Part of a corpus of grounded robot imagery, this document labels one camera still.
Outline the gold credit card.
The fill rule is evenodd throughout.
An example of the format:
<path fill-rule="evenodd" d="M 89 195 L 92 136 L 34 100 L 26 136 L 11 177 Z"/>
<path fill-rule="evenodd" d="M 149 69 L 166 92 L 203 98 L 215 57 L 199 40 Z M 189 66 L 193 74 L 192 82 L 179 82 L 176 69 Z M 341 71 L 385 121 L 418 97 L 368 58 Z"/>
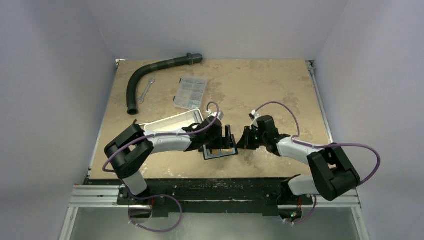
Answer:
<path fill-rule="evenodd" d="M 230 155 L 232 154 L 234 151 L 232 149 L 210 149 L 209 150 L 209 154 L 210 155 Z"/>

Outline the black leather card holder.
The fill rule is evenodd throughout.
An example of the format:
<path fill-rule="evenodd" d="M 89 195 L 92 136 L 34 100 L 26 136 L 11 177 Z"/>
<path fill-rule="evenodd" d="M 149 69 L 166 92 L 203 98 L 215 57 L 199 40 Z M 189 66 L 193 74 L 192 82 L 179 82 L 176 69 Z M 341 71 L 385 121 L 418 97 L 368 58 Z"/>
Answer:
<path fill-rule="evenodd" d="M 238 154 L 237 148 L 225 148 L 225 145 L 218 143 L 203 145 L 198 151 L 202 153 L 204 160 L 218 159 Z"/>

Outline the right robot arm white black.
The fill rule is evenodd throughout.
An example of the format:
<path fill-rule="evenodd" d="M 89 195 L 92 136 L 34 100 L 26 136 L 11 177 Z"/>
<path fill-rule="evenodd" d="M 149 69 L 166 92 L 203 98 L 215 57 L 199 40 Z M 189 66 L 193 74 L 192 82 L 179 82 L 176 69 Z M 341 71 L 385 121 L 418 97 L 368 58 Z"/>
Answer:
<path fill-rule="evenodd" d="M 296 143 L 291 135 L 279 133 L 270 115 L 256 117 L 246 126 L 238 149 L 256 150 L 265 147 L 278 157 L 286 157 L 310 168 L 310 175 L 295 175 L 282 183 L 280 196 L 288 204 L 294 203 L 301 195 L 320 195 L 333 201 L 356 188 L 360 176 L 340 146 L 314 148 L 306 143 Z"/>

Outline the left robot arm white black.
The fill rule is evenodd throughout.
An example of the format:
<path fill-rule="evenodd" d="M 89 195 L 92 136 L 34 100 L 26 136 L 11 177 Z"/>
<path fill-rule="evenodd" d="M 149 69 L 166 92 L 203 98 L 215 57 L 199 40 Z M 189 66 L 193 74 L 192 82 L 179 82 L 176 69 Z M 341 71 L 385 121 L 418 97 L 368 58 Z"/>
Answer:
<path fill-rule="evenodd" d="M 106 165 L 112 166 L 129 190 L 129 197 L 138 205 L 149 199 L 148 185 L 140 172 L 150 155 L 162 152 L 203 153 L 205 160 L 237 155 L 236 141 L 230 125 L 222 125 L 215 116 L 174 131 L 155 132 L 130 125 L 104 148 Z"/>

